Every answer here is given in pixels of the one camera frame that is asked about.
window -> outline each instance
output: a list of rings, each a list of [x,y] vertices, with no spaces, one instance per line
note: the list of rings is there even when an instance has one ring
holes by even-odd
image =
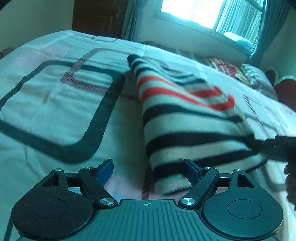
[[[162,13],[194,22],[252,52],[264,0],[164,0]]]

metal screw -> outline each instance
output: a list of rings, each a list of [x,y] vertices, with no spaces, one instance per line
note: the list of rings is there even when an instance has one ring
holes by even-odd
[[[112,205],[113,203],[115,203],[114,199],[113,198],[103,198],[101,199],[100,203],[102,203],[103,205],[106,205],[106,206],[110,206]]]
[[[195,202],[196,201],[190,197],[186,197],[181,200],[181,203],[183,203],[184,205],[187,205],[187,206],[193,205]]]

window frame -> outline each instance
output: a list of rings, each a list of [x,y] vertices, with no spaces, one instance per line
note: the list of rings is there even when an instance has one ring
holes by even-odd
[[[255,7],[256,9],[258,9],[261,12],[261,14],[262,14],[263,8],[257,2],[255,2],[255,0],[244,0],[244,1],[248,2],[253,7]],[[176,16],[174,16],[174,15],[172,15],[170,13],[167,13],[167,12],[161,12],[163,0],[162,1],[159,1],[159,5],[157,6],[157,11],[156,11],[156,13],[154,15],[154,18],[165,20],[165,21],[174,22],[174,23],[183,25],[185,27],[192,28],[194,30],[197,30],[199,32],[202,32],[204,34],[207,34],[208,36],[213,37],[213,38],[215,38],[215,39],[217,39],[217,40],[225,43],[226,45],[230,46],[231,48],[234,48],[234,49],[238,50],[239,52],[241,52],[241,53],[243,53],[243,54],[245,54],[247,56],[250,56],[252,54],[252,52],[254,51],[254,49],[256,47],[256,44],[254,45],[252,51],[248,51],[248,50],[244,49],[243,47],[239,46],[233,40],[229,39],[228,37],[226,37],[223,34],[218,33],[216,31],[217,30],[217,27],[218,27],[218,24],[219,24],[219,22],[221,20],[223,11],[224,11],[224,9],[226,7],[226,3],[227,3],[227,0],[223,0],[223,3],[222,3],[222,6],[221,6],[221,9],[220,9],[220,12],[218,14],[218,17],[217,17],[217,20],[216,20],[216,22],[214,24],[213,29],[209,29],[209,28],[207,28],[205,26],[202,26],[202,25],[200,25],[198,23],[195,23],[195,22],[192,22],[190,20],[186,20],[186,19],[182,19],[182,18],[176,17]]]

striped cloth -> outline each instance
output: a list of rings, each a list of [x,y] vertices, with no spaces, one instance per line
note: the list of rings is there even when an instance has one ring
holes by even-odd
[[[137,77],[157,194],[191,187],[182,174],[184,158],[201,167],[237,162],[235,168],[242,163],[252,168],[265,161],[239,141],[252,132],[231,95],[194,75],[163,69],[137,55],[130,55],[128,62]]]

bedsheet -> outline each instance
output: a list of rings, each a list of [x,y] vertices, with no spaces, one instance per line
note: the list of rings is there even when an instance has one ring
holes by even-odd
[[[130,54],[198,75],[230,93],[258,139],[296,136],[295,112],[196,61],[74,31],[40,37],[0,61],[0,238],[14,203],[54,168],[76,172],[112,158],[114,174],[105,188],[118,201],[170,198],[144,184],[151,170],[136,78],[127,62]],[[238,166],[229,164],[219,171],[234,168]],[[284,210],[279,238],[294,241],[296,221],[285,192],[272,195]],[[16,238],[14,231],[11,240]]]

